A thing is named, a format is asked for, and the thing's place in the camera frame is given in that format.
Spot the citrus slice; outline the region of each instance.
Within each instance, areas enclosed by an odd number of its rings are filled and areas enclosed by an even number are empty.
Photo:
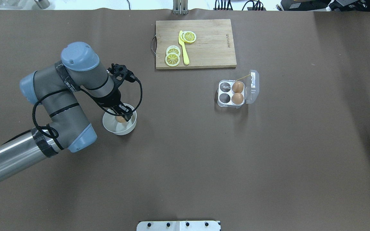
[[[192,31],[182,32],[181,38],[186,43],[193,43],[197,39],[197,35]]]
[[[169,67],[175,67],[179,64],[179,55],[176,54],[176,53],[169,53],[166,55],[165,57],[165,63],[169,66]]]
[[[177,46],[169,46],[166,49],[166,55],[168,55],[169,53],[176,53],[180,56],[181,55],[181,50]]]

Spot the egg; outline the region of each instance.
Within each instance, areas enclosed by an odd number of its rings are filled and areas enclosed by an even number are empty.
[[[243,91],[243,83],[241,81],[236,81],[232,85],[232,91],[235,93],[241,93]]]
[[[116,121],[118,121],[119,123],[125,123],[125,119],[122,117],[122,116],[115,116],[115,119]]]
[[[232,96],[232,102],[234,104],[242,104],[242,102],[243,102],[243,95],[241,93],[235,93]]]

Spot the blue joint cap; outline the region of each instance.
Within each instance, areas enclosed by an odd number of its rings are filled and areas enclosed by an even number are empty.
[[[92,70],[100,63],[100,58],[90,45],[76,41],[61,52],[61,60],[68,69],[77,72]]]
[[[22,95],[24,95],[31,104],[35,104],[38,101],[34,90],[35,73],[36,72],[30,73],[19,81],[19,89],[21,89]]]
[[[89,124],[79,136],[71,143],[68,149],[71,152],[78,152],[79,150],[90,146],[92,143],[97,140],[97,134],[92,127],[92,124]]]

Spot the white bracket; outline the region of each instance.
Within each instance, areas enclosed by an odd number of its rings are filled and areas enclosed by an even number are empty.
[[[173,14],[188,14],[188,0],[173,0]]]
[[[137,231],[221,231],[220,221],[139,222]]]

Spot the white bowl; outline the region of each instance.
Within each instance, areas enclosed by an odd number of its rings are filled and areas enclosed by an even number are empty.
[[[130,107],[132,110],[134,109],[134,107],[132,107],[129,104],[124,105]],[[114,115],[105,113],[104,116],[102,117],[102,124],[105,127],[105,129],[111,133],[114,133],[119,136],[126,135],[130,133],[132,130],[134,130],[137,124],[137,112],[134,111],[131,119],[126,123],[119,123],[118,121],[116,121]]]

